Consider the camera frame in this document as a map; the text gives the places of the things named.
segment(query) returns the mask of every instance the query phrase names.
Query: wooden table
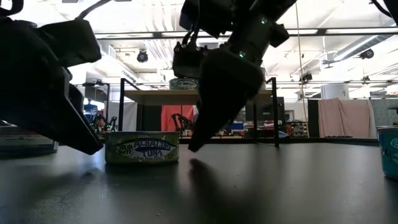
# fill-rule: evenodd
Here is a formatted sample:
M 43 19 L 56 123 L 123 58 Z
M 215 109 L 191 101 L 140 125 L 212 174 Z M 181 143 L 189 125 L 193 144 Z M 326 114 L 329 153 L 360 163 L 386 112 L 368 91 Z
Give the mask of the wooden table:
M 136 90 L 126 90 L 125 83 L 130 84 Z M 269 100 L 272 97 L 272 104 L 274 105 L 274 139 L 275 146 L 279 147 L 279 133 L 278 133 L 278 110 L 277 110 L 277 92 L 276 92 L 276 78 L 271 78 L 266 83 L 272 83 L 272 90 L 260 90 L 259 93 L 250 101 L 253 105 L 253 118 L 257 120 L 256 104 Z M 119 130 L 123 130 L 123 110 L 124 97 L 127 97 L 139 105 L 146 106 L 160 106 L 160 105 L 196 105 L 199 96 L 196 90 L 140 90 L 133 83 L 127 81 L 125 78 L 121 79 L 121 94 L 119 105 Z M 257 139 L 257 122 L 254 122 L 254 139 Z
M 129 90 L 124 96 L 148 106 L 196 105 L 199 96 L 196 90 Z M 266 101 L 272 96 L 271 90 L 260 90 L 255 101 Z

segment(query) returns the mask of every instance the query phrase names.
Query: box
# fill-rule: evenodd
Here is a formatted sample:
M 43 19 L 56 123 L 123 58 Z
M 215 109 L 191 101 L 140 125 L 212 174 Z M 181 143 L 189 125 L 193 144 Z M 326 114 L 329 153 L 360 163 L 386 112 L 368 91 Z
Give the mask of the box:
M 108 164 L 159 164 L 177 162 L 178 132 L 120 131 L 105 135 Z
M 0 156 L 29 156 L 56 152 L 55 142 L 17 126 L 0 126 Z

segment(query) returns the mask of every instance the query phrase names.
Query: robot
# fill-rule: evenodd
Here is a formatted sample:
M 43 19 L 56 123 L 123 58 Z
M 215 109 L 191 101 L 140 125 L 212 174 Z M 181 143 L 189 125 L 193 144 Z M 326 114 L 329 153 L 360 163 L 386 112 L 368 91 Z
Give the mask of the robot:
M 182 116 L 179 113 L 172 114 L 172 119 L 175 126 L 176 132 L 183 133 L 184 131 L 192 131 L 193 130 L 193 123 L 190 119 Z
M 269 45 L 277 47 L 289 38 L 276 21 L 297 0 L 186 0 L 180 25 L 188 30 L 175 47 L 174 71 L 180 78 L 197 78 L 201 108 L 189 149 L 196 152 L 213 133 L 234 119 L 254 97 L 264 78 L 260 69 Z M 110 2 L 100 0 L 72 21 L 37 27 L 9 16 L 21 12 L 23 0 L 12 0 L 10 10 L 0 8 L 0 120 L 35 131 L 87 154 L 103 144 L 81 108 L 81 95 L 69 84 L 68 67 L 101 58 L 100 47 L 84 17 Z M 398 2 L 384 0 L 398 21 Z M 231 31 L 218 49 L 198 48 L 199 30 L 214 38 Z M 229 99 L 220 99 L 234 90 Z

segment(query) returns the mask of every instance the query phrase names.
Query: blue can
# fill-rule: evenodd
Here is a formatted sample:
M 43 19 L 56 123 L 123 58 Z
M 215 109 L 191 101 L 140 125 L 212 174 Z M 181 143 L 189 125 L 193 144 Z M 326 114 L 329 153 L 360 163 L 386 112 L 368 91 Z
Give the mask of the blue can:
M 398 179 L 398 127 L 377 129 L 381 151 L 381 166 L 386 177 Z

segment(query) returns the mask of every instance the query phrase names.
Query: can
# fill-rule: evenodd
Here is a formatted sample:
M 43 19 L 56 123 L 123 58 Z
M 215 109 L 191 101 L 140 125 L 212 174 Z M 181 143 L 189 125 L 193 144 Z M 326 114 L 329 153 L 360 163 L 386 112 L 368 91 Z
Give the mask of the can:
M 178 132 L 119 131 L 105 135 L 108 164 L 159 164 L 177 162 L 178 157 Z
M 398 127 L 383 126 L 377 129 L 381 166 L 386 177 L 398 179 Z
M 169 81 L 170 90 L 197 90 L 198 80 L 193 78 L 174 78 Z

